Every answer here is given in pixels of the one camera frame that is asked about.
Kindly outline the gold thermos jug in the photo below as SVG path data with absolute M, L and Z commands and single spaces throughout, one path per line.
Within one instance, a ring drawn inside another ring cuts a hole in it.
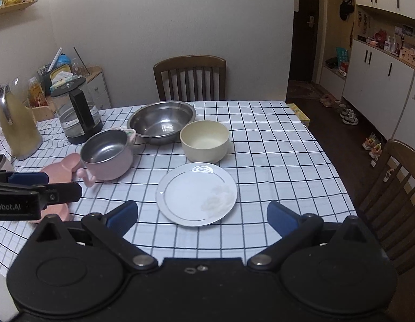
M 33 155 L 43 143 L 30 108 L 12 93 L 19 78 L 0 84 L 0 123 L 12 156 L 22 161 Z

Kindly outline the wooden wall shelf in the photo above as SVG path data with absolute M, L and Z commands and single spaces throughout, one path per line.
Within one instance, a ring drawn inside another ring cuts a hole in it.
M 33 1 L 28 1 L 28 2 L 20 2 L 17 4 L 3 5 L 0 7 L 0 15 L 10 13 L 10 12 L 17 12 L 19 10 L 26 9 L 36 3 L 37 3 L 37 0 L 33 0 Z

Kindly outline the cream ceramic bowl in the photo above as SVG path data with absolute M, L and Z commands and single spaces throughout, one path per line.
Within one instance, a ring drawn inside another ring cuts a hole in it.
M 180 133 L 182 148 L 191 162 L 219 162 L 228 152 L 229 139 L 226 126 L 209 120 L 191 122 Z

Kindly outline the right wooden chair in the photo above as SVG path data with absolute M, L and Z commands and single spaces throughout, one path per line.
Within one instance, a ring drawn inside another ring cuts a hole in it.
M 357 213 L 398 274 L 415 267 L 415 149 L 389 140 L 374 177 L 355 201 Z

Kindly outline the wooden side cabinet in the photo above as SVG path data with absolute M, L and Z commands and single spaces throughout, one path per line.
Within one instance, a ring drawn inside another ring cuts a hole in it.
M 89 67 L 90 75 L 86 76 L 87 87 L 85 91 L 90 94 L 91 99 L 99 110 L 112 108 L 105 77 L 100 66 Z M 46 96 L 47 105 L 32 108 L 34 121 L 46 121 L 54 119 L 56 110 L 54 102 L 50 96 Z

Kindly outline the pink pot steel inside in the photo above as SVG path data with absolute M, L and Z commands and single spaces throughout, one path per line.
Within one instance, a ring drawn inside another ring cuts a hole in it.
M 115 180 L 133 164 L 134 129 L 114 127 L 90 137 L 80 150 L 85 168 L 76 172 L 78 178 L 91 188 L 96 182 Z

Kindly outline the small white plate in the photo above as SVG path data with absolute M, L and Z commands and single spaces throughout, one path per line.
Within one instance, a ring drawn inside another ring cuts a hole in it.
M 223 219 L 237 199 L 233 177 L 214 164 L 184 164 L 167 173 L 156 189 L 156 204 L 171 222 L 200 227 Z

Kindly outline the wooden chair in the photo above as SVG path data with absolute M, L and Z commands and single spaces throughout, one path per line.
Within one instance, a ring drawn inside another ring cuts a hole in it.
M 415 267 L 415 149 L 389 140 L 374 177 L 355 201 L 357 213 L 398 274 Z
M 172 57 L 155 64 L 153 74 L 161 101 L 226 99 L 226 61 L 221 57 Z

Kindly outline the checkered white tablecloth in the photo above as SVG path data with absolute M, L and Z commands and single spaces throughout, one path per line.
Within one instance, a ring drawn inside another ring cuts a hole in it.
M 186 156 L 178 142 L 155 146 L 142 140 L 128 172 L 85 188 L 69 206 L 70 217 L 106 213 L 133 200 L 139 217 L 125 238 L 155 258 L 246 259 L 279 239 L 266 217 L 271 201 L 328 222 L 341 222 L 355 212 L 320 144 L 284 102 L 197 102 L 194 107 L 199 119 L 219 121 L 231 133 L 220 166 L 234 178 L 239 195 L 226 217 L 201 228 L 184 228 L 164 217 L 155 202 L 156 187 L 166 173 L 186 163 Z

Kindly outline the pink mouse-shaped plate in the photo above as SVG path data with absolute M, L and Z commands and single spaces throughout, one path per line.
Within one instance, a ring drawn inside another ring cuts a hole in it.
M 49 177 L 49 183 L 65 183 L 72 181 L 73 173 L 82 166 L 81 156 L 78 153 L 71 153 L 62 161 L 45 166 L 40 170 Z M 34 220 L 32 223 L 39 223 L 48 214 L 57 214 L 62 221 L 67 221 L 70 218 L 67 204 L 55 204 L 48 206 L 41 211 L 41 219 Z

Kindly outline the white cabinet unit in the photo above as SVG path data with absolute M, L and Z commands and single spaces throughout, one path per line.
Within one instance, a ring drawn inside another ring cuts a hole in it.
M 322 7 L 319 84 L 392 138 L 415 77 L 415 0 L 322 0 Z

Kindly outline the tissue box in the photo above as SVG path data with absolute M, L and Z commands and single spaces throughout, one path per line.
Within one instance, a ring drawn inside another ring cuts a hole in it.
M 68 65 L 62 65 L 59 68 L 54 69 L 50 73 L 50 80 L 52 84 L 56 84 L 59 81 L 69 79 L 73 76 L 73 73 Z

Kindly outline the glass electric kettle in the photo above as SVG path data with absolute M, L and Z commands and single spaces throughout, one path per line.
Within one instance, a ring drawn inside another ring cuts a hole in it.
M 69 143 L 82 144 L 102 129 L 97 106 L 85 91 L 87 81 L 76 77 L 51 91 L 57 116 Z

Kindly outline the far wooden chair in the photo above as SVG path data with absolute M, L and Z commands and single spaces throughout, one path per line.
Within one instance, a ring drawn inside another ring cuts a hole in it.
M 221 57 L 172 57 L 155 64 L 153 74 L 161 101 L 226 99 L 226 61 Z

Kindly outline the large stainless steel bowl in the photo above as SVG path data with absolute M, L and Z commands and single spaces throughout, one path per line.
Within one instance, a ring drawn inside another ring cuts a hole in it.
M 181 130 L 196 119 L 195 108 L 181 101 L 161 101 L 145 105 L 134 112 L 127 128 L 152 145 L 165 145 L 176 141 Z

